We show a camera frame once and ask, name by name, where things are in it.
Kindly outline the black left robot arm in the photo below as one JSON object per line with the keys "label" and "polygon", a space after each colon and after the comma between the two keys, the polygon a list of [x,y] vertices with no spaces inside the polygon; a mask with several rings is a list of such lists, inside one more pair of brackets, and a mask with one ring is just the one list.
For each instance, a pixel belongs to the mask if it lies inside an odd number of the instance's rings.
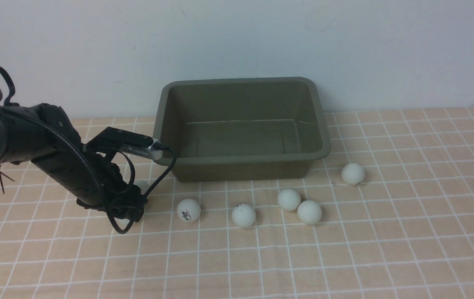
{"label": "black left robot arm", "polygon": [[15,86],[0,67],[0,166],[32,162],[77,199],[86,209],[110,208],[116,219],[138,223],[147,198],[142,189],[123,180],[112,159],[129,147],[150,147],[146,135],[106,127],[83,143],[62,108],[12,103]]}

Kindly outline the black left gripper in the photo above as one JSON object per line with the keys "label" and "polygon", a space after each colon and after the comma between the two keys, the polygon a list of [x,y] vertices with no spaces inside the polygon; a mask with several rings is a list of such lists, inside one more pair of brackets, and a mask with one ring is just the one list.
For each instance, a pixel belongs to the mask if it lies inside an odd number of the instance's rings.
{"label": "black left gripper", "polygon": [[89,161],[105,195],[102,196],[92,185],[93,179],[89,175],[89,185],[77,191],[77,204],[85,209],[104,212],[103,200],[106,200],[114,218],[138,223],[144,215],[147,198],[142,188],[134,183],[136,170],[131,159],[124,155],[130,171],[129,180],[125,181],[119,166],[113,161],[97,152],[83,152],[83,155]]}

